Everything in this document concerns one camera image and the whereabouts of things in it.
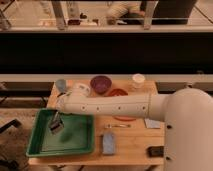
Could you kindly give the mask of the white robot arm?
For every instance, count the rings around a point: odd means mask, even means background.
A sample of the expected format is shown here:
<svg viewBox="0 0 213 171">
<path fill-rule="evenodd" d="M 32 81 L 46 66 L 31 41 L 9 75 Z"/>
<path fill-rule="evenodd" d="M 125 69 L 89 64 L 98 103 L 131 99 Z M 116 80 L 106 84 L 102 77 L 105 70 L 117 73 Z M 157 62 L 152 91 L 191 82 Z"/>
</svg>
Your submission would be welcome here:
<svg viewBox="0 0 213 171">
<path fill-rule="evenodd" d="M 149 118 L 165 123 L 164 171 L 213 171 L 213 97 L 196 88 L 173 94 L 91 97 L 77 83 L 58 97 L 66 114 Z"/>
</svg>

